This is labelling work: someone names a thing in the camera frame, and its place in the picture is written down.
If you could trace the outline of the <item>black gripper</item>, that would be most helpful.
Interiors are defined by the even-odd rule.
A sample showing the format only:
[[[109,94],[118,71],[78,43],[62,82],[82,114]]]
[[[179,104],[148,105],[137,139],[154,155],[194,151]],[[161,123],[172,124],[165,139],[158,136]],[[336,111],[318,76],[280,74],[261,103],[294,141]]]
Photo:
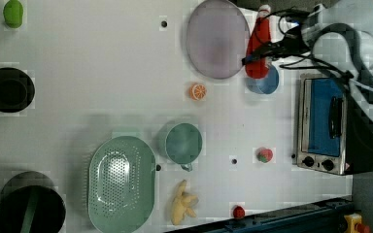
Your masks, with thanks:
[[[289,56],[302,55],[309,52],[310,48],[302,39],[301,27],[291,28],[284,34],[284,39],[271,43],[267,53],[252,52],[241,59],[243,65],[264,60],[266,64],[272,63],[272,58],[286,58]]]

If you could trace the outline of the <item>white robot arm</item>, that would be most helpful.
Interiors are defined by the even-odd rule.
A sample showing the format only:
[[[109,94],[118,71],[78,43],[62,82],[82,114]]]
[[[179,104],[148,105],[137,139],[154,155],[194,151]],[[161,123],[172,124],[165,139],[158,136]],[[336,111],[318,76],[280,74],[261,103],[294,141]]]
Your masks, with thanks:
[[[275,15],[294,26],[275,43],[256,37],[242,65],[266,57],[311,60],[315,69],[339,80],[373,132],[373,0],[339,0],[329,8],[318,4],[311,12],[289,8]]]

